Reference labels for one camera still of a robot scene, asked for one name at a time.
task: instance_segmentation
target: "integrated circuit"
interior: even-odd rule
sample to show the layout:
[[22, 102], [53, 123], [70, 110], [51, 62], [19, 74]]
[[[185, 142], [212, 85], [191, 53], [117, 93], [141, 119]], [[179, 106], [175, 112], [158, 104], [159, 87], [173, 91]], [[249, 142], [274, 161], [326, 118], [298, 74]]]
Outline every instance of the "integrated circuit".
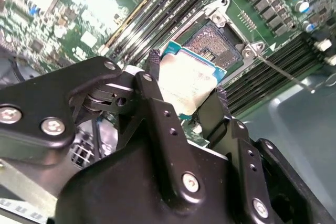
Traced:
[[43, 49], [43, 44], [40, 41], [38, 41], [37, 39], [34, 39], [32, 44], [30, 45], [30, 48], [33, 51], [39, 53]]

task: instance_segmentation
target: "wire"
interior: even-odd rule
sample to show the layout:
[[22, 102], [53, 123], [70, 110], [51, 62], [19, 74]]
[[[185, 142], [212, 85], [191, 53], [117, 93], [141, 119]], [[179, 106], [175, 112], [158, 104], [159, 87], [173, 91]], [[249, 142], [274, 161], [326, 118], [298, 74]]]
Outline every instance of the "wire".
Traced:
[[13, 73], [16, 77], [16, 79], [19, 81], [19, 82], [24, 82], [25, 81], [25, 78], [22, 76], [20, 70], [19, 70], [19, 67], [17, 65], [17, 62], [14, 61], [14, 60], [9, 60], [10, 61], [10, 65], [12, 66], [12, 69], [13, 69]]

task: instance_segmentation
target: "hole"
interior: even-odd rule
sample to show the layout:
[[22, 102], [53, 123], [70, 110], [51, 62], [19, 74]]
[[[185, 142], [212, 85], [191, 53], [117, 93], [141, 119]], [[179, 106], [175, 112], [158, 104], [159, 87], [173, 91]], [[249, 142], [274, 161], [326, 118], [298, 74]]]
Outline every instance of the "hole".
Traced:
[[227, 5], [227, 0], [222, 0], [223, 5]]
[[170, 112], [169, 112], [168, 110], [165, 110], [165, 111], [163, 112], [163, 114], [164, 114], [165, 116], [167, 116], [167, 117], [170, 117]]
[[176, 132], [176, 130], [174, 128], [171, 128], [170, 131], [169, 131], [169, 133], [171, 135], [173, 135], [173, 136], [177, 136], [177, 132]]
[[104, 101], [104, 102], [102, 102], [101, 104], [110, 106], [110, 105], [112, 104], [112, 102]]
[[257, 171], [257, 168], [256, 168], [253, 164], [250, 164], [250, 168], [251, 168], [251, 170], [253, 170], [254, 172]]
[[119, 97], [115, 103], [118, 107], [123, 107], [126, 104], [127, 100], [124, 97]]

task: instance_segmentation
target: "electrolytic capacitor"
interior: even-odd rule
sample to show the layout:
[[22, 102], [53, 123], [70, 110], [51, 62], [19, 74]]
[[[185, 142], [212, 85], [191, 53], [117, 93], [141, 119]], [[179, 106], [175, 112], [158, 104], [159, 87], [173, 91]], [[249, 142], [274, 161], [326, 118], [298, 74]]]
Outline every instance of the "electrolytic capacitor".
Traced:
[[309, 3], [305, 1], [299, 1], [295, 5], [295, 11], [299, 13], [306, 13], [309, 10]]
[[307, 33], [311, 33], [314, 31], [315, 25], [310, 23], [309, 21], [304, 21], [302, 23], [302, 29]]

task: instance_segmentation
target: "bolt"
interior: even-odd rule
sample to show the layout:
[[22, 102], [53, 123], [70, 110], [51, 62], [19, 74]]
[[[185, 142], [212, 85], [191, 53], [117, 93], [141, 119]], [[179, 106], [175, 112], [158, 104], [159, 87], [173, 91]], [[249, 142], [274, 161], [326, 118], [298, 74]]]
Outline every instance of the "bolt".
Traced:
[[194, 175], [190, 173], [185, 173], [182, 176], [183, 185], [187, 188], [188, 191], [195, 193], [199, 189], [199, 184]]
[[213, 16], [213, 22], [215, 22], [216, 24], [219, 24], [222, 21], [222, 17], [220, 17], [219, 15], [215, 14]]
[[0, 108], [0, 122], [12, 124], [18, 122], [22, 117], [20, 110], [13, 107]]
[[273, 150], [273, 146], [269, 142], [265, 141], [265, 144], [270, 150]]
[[111, 69], [111, 70], [115, 70], [115, 69], [116, 69], [115, 65], [114, 65], [111, 61], [105, 61], [105, 62], [104, 62], [104, 65], [105, 65], [105, 67], [107, 67], [108, 69]]
[[152, 80], [153, 80], [152, 77], [151, 77], [149, 74], [147, 74], [147, 73], [145, 73], [145, 74], [143, 75], [143, 77], [144, 77], [147, 81], [152, 81]]
[[268, 217], [267, 208], [265, 207], [264, 203], [262, 203], [259, 199], [254, 199], [253, 200], [253, 206], [254, 206], [254, 209], [257, 211], [257, 213], [261, 217], [263, 217], [263, 218]]
[[42, 122], [41, 129], [47, 135], [57, 136], [64, 132], [65, 125], [58, 118], [49, 118]]

